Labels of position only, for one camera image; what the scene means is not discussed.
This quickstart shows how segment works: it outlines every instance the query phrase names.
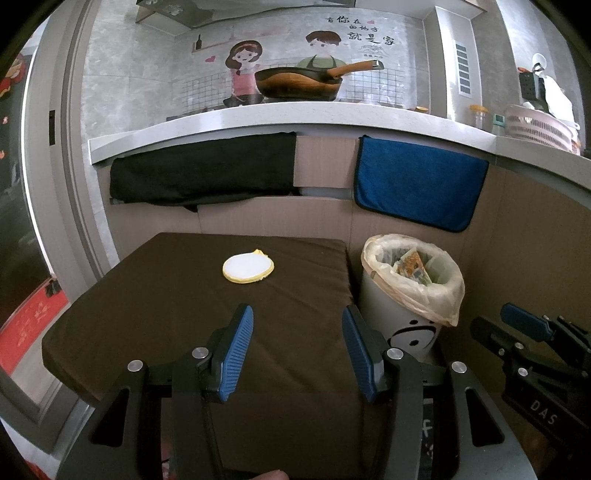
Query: white door frame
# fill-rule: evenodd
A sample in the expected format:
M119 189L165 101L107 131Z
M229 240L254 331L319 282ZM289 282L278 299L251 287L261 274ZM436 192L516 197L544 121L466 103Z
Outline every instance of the white door frame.
M52 13L31 65L21 122L28 200L50 270L70 302L110 269L90 204L80 132L82 74L99 4L65 0ZM2 417L47 453L78 399L55 380L36 405L0 369Z

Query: orange lid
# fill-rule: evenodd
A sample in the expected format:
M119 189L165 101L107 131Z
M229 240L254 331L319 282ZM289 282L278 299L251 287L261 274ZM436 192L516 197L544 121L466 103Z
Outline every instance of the orange lid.
M473 110L475 112L488 113L488 108L483 107L482 105L470 105L470 110Z

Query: white trash bin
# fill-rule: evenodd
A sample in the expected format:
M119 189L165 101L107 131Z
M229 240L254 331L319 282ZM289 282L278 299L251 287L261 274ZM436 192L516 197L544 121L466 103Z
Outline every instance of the white trash bin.
M416 247L433 284L422 285L395 272L402 255ZM377 235L365 242L359 311L391 346L423 361L443 325L456 326L464 297L459 267L439 247L405 235Z

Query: brown cushion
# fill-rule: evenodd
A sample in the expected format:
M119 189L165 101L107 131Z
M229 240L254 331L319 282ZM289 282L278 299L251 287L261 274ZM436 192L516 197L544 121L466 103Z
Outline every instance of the brown cushion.
M266 279L233 284L231 255L262 250ZM361 476L362 402L340 329L352 302L342 241L161 233L65 312L43 338L46 367L100 399L125 365L170 362L248 303L255 327L236 393L212 408L227 468L299 478Z

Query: cartoon boy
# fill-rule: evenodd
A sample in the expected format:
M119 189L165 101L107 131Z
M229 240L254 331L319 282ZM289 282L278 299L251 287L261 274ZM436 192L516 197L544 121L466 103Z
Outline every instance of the cartoon boy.
M345 62L332 56L341 39L339 34L328 30L316 30L306 35L314 56L307 57L297 64L298 67L332 69Z

